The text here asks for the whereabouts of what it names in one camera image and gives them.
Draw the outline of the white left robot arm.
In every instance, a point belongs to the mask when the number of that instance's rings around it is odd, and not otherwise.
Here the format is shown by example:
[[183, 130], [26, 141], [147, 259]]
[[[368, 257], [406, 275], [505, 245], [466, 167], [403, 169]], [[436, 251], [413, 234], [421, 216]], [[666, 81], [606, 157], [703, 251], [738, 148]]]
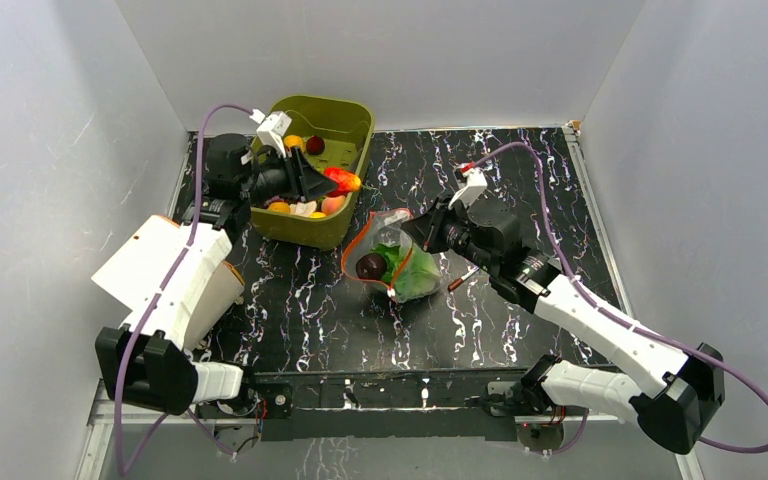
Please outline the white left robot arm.
[[93, 281], [128, 308], [98, 333], [94, 350], [110, 399], [180, 415], [220, 400], [235, 416], [254, 411], [257, 387], [243, 368], [189, 358], [243, 292], [227, 258], [253, 207], [281, 198], [312, 201], [337, 183], [299, 147], [253, 147], [241, 134], [198, 146], [195, 196], [180, 221], [154, 215], [95, 272]]

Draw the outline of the clear zip bag orange zipper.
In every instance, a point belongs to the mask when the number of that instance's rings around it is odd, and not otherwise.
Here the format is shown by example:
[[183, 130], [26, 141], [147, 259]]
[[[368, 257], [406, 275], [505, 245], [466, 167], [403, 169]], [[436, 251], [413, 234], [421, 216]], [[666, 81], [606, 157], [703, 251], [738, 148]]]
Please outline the clear zip bag orange zipper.
[[396, 303], [437, 293], [443, 283], [439, 257], [423, 251], [402, 230], [412, 218], [406, 208], [369, 214], [365, 226], [342, 253], [342, 273]]

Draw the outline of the dark brown plum toy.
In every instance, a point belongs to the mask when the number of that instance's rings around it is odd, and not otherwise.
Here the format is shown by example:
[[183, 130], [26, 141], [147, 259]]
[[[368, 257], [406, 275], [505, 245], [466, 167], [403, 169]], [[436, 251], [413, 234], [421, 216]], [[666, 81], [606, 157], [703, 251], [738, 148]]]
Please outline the dark brown plum toy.
[[387, 260], [380, 253], [367, 253], [355, 264], [355, 272], [360, 279], [380, 281], [388, 272]]

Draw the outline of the red strawberry toy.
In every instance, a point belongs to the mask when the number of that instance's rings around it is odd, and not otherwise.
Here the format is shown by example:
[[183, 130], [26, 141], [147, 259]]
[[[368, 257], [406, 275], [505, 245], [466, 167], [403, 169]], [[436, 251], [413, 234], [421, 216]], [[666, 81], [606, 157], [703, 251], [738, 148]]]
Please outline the red strawberry toy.
[[358, 175], [339, 167], [326, 168], [324, 175], [336, 183], [336, 188], [327, 194], [328, 197], [348, 195], [358, 192], [363, 187], [363, 182]]

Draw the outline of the green lettuce toy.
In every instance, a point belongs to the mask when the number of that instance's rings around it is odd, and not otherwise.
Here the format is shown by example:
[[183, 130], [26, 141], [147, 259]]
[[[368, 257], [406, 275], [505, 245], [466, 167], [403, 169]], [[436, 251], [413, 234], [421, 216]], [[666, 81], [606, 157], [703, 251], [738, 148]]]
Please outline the green lettuce toy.
[[378, 244], [372, 252], [380, 253], [387, 260], [389, 269], [380, 281], [393, 291], [395, 301], [419, 299], [440, 287], [442, 274], [436, 258], [413, 244]]

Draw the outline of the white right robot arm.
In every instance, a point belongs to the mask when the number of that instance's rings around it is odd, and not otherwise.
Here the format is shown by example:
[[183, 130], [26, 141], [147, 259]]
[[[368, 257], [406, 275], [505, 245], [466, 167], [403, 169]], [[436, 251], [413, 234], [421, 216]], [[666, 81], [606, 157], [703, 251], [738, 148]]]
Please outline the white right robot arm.
[[724, 371], [709, 362], [723, 358], [717, 349], [701, 343], [704, 359], [688, 355], [589, 290], [578, 291], [555, 259], [528, 243], [501, 201], [465, 207], [441, 196], [401, 228], [427, 253], [451, 251], [478, 266], [503, 299], [574, 334], [619, 369], [544, 356], [518, 388], [531, 411], [582, 406], [634, 422], [659, 446], [687, 454], [724, 403]]

